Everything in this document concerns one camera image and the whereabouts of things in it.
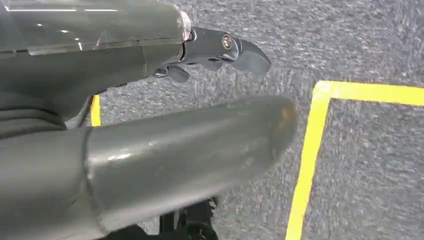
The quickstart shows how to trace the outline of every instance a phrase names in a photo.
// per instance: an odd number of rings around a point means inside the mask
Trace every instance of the black cable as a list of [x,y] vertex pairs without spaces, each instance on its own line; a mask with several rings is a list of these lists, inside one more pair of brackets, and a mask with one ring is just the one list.
[[93,95],[90,96],[87,99],[87,101],[84,103],[84,106],[82,106],[81,114],[79,114],[78,119],[76,120],[76,125],[75,125],[76,128],[81,128],[86,123],[87,116],[90,113],[90,107],[93,103],[93,98],[94,98]]

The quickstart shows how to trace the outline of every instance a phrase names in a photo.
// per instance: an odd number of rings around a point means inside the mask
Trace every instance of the gray plastic cover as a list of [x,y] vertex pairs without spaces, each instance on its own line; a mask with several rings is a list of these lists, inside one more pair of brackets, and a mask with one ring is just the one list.
[[156,0],[0,0],[0,53],[179,44],[187,14]]

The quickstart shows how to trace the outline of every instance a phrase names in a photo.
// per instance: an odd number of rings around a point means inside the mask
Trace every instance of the yellow line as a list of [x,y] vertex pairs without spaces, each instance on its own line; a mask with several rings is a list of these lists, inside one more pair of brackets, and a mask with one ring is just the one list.
[[93,127],[97,127],[102,125],[101,118],[100,118],[100,97],[99,95],[93,96],[93,101],[91,103],[90,108],[90,118],[91,118],[91,125]]
[[315,85],[285,240],[302,238],[304,216],[331,98],[424,106],[424,88],[341,81],[319,81]]

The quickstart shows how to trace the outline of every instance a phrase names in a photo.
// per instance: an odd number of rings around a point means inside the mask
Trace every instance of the screw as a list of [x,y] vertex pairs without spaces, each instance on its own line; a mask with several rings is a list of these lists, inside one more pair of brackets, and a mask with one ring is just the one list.
[[224,34],[224,36],[222,36],[222,45],[226,50],[230,50],[233,47],[233,39],[230,35]]

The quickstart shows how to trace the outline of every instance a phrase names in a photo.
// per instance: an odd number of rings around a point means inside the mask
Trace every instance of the gray robot arm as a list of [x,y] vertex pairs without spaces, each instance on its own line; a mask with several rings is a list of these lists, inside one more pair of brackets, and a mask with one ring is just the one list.
[[292,141],[296,110],[279,96],[67,129],[90,95],[110,87],[185,82],[186,64],[266,73],[271,62],[156,1],[29,2],[0,11],[1,239],[101,238],[265,172]]

